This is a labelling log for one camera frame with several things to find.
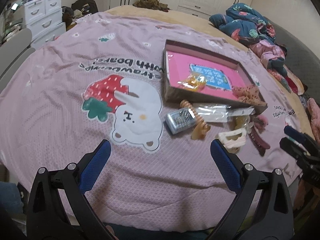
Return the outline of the maroon hair clip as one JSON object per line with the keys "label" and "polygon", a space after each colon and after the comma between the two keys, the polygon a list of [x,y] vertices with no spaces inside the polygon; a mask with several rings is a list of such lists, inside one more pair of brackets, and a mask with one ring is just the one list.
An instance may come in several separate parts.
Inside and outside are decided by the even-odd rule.
{"label": "maroon hair clip", "polygon": [[256,131],[254,127],[251,128],[249,137],[253,142],[254,146],[257,148],[259,154],[263,157],[266,153],[266,150],[270,149],[270,145],[260,137],[259,133]]}

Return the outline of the cream hair claw clip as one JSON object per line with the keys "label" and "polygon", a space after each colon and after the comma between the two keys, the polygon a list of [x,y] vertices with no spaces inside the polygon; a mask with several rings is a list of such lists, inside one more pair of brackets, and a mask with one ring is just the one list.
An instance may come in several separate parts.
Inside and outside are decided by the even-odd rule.
{"label": "cream hair claw clip", "polygon": [[247,131],[240,128],[229,132],[221,132],[217,135],[217,139],[229,153],[237,153],[245,145],[246,135]]}

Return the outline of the clear plastic packet white card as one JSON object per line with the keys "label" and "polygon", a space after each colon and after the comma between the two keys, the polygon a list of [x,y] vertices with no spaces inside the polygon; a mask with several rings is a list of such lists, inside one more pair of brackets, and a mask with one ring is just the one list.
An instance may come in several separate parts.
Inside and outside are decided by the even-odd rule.
{"label": "clear plastic packet white card", "polygon": [[195,103],[193,104],[198,115],[203,117],[205,122],[209,123],[227,123],[234,117],[249,116],[255,114],[254,107],[234,108],[229,105],[217,103]]}

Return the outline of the clear box with rhinestone clip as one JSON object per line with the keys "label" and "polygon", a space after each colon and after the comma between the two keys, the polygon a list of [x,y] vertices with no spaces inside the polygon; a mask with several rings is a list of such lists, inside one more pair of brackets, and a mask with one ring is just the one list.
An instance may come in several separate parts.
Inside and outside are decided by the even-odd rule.
{"label": "clear box with rhinestone clip", "polygon": [[196,125],[196,118],[189,108],[181,108],[165,116],[165,123],[170,132],[175,135]]}

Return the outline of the pearl hair clip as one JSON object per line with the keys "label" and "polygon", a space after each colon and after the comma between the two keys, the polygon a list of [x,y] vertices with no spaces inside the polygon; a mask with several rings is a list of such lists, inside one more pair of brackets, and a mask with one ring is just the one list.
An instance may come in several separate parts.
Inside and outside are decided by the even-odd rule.
{"label": "pearl hair clip", "polygon": [[247,130],[250,130],[252,127],[251,118],[249,115],[235,116],[234,123],[235,123],[234,129],[245,128]]}

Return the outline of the tan bed sheet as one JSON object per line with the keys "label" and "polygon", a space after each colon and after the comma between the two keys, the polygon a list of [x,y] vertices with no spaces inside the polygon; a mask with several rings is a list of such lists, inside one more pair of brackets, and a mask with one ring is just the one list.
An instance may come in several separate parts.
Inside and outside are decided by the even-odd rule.
{"label": "tan bed sheet", "polygon": [[[219,37],[225,39],[225,41],[239,50],[244,52],[248,51],[248,48],[236,42],[231,37],[227,36],[223,32],[219,31],[218,29],[212,27],[208,20],[198,18],[193,15],[185,14],[179,11],[169,11],[163,12],[159,10],[151,10],[151,9],[144,9],[144,8],[137,8],[131,5],[122,5],[119,7],[112,8],[106,11],[112,15],[118,16],[127,16],[127,17],[147,17],[152,18],[154,20],[167,22],[171,24],[181,24],[192,29],[199,31],[201,33],[205,33],[212,37]],[[276,79],[274,79],[274,83],[277,84],[279,89],[282,90],[282,93],[285,94],[287,100],[289,101],[291,107],[294,109],[296,116],[300,121],[300,131],[303,133],[307,133],[311,137],[313,136],[312,129],[310,126],[310,121],[308,119],[307,113],[299,99],[299,97],[293,93],[288,92]]]}

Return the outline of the grey sofa headboard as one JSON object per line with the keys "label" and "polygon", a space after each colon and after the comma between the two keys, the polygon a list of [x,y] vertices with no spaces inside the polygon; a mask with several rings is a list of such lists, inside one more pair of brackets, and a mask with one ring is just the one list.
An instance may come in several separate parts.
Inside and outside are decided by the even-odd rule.
{"label": "grey sofa headboard", "polygon": [[285,65],[307,86],[306,94],[319,103],[319,58],[290,32],[267,20],[276,32],[276,42],[287,48]]}

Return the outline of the blue card in tray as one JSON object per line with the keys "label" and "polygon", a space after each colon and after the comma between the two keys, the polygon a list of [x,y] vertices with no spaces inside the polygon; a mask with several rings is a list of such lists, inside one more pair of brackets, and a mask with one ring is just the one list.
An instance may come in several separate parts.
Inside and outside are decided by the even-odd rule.
{"label": "blue card in tray", "polygon": [[205,67],[198,64],[190,64],[191,72],[203,74],[207,78],[207,85],[221,90],[232,90],[228,77],[215,68]]}

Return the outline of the orange items in plastic bag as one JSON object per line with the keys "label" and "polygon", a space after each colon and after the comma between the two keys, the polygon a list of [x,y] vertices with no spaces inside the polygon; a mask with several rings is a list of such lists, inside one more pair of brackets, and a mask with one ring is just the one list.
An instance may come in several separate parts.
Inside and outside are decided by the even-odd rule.
{"label": "orange items in plastic bag", "polygon": [[178,81],[177,84],[183,89],[198,92],[206,86],[207,78],[203,74],[192,72],[186,79]]}

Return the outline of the dark floral quilt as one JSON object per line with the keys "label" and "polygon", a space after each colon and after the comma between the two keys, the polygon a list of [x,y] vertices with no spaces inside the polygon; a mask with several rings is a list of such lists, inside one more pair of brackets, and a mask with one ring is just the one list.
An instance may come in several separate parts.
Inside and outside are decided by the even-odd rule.
{"label": "dark floral quilt", "polygon": [[253,51],[263,67],[287,91],[304,94],[303,84],[285,67],[286,47],[276,43],[273,25],[259,12],[245,3],[235,3],[224,14],[210,16],[209,21],[216,29]]}

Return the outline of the pink strawberry bear blanket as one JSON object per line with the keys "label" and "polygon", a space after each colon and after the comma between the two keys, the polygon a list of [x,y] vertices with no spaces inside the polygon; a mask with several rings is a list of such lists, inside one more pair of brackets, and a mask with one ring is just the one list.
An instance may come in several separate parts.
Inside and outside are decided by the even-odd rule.
{"label": "pink strawberry bear blanket", "polygon": [[261,171],[281,169],[292,184],[301,170],[279,141],[298,116],[253,54],[183,25],[107,13],[36,50],[1,92],[2,163],[30,190],[39,168],[62,169],[107,139],[111,157],[86,193],[102,221],[153,231],[216,226],[234,193],[210,144],[228,126],[212,126],[203,140],[169,133],[164,117],[178,104],[163,93],[167,40],[230,57],[259,81],[270,149],[260,155],[247,141],[238,155]]}

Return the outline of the grey chair back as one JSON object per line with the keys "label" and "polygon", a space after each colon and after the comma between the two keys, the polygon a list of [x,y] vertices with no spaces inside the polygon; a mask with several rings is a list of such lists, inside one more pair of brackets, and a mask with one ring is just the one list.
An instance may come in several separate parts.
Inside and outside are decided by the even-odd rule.
{"label": "grey chair back", "polygon": [[35,52],[35,48],[30,46],[31,39],[31,30],[23,29],[1,45],[0,92],[7,86],[22,63]]}

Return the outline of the olive clothes pile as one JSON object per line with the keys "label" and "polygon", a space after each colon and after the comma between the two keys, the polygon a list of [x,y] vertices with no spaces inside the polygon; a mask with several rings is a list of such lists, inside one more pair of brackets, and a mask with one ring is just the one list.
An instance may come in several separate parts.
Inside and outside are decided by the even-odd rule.
{"label": "olive clothes pile", "polygon": [[158,0],[138,0],[133,3],[133,6],[137,8],[159,10],[163,12],[168,12],[170,10],[167,4],[161,3]]}

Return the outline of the white plastic drawer cabinet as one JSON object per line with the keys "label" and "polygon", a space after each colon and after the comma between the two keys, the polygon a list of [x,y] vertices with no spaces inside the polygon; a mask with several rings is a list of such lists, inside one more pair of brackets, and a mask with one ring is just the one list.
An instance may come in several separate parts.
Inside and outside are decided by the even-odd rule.
{"label": "white plastic drawer cabinet", "polygon": [[39,49],[66,32],[61,1],[32,0],[21,7],[23,26],[31,31],[31,47]]}

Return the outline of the black bag on floor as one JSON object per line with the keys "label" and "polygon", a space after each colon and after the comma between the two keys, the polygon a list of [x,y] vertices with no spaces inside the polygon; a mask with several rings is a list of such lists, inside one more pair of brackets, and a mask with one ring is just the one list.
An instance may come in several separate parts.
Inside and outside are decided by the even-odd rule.
{"label": "black bag on floor", "polygon": [[71,7],[62,6],[62,21],[65,23],[66,29],[69,29],[77,23],[77,20],[98,11],[95,0],[77,0]]}

